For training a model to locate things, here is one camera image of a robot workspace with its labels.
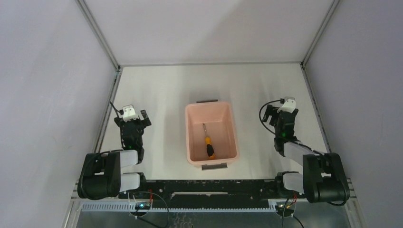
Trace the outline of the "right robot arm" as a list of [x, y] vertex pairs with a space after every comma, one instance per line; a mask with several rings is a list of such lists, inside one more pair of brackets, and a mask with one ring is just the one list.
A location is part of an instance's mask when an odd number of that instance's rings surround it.
[[302, 166], [297, 171], [282, 171], [275, 177], [275, 193], [282, 198], [300, 193], [310, 203], [326, 202], [333, 206], [343, 206], [350, 198], [347, 178], [337, 153], [321, 153], [304, 145], [294, 135], [295, 118], [298, 109], [292, 112], [275, 107], [272, 102], [259, 110], [259, 121], [264, 128], [266, 123], [273, 126], [274, 148], [285, 158]]

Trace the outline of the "yellow black screwdriver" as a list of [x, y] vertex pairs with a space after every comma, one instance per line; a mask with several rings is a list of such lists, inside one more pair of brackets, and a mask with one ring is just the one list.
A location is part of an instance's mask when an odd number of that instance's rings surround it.
[[207, 133], [207, 128], [206, 128], [205, 123], [203, 123], [202, 125], [203, 125], [203, 130], [205, 133], [205, 143], [206, 143], [207, 155], [210, 160], [213, 160], [213, 159], [215, 159], [215, 152], [214, 152], [214, 148], [211, 143], [211, 138], [209, 137], [209, 135]]

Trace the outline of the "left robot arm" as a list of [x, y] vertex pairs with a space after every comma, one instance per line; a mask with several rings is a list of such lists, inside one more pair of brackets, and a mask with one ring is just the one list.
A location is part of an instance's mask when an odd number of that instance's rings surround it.
[[77, 184], [78, 196], [82, 199], [101, 200], [116, 197], [126, 191], [125, 183], [131, 183], [130, 192], [137, 198], [147, 195], [149, 186], [140, 180], [139, 174], [123, 178], [123, 167], [142, 163], [144, 158], [143, 134], [152, 125], [145, 110], [140, 111], [142, 118], [128, 107], [117, 111], [114, 118], [119, 127], [121, 148], [111, 151], [88, 153]]

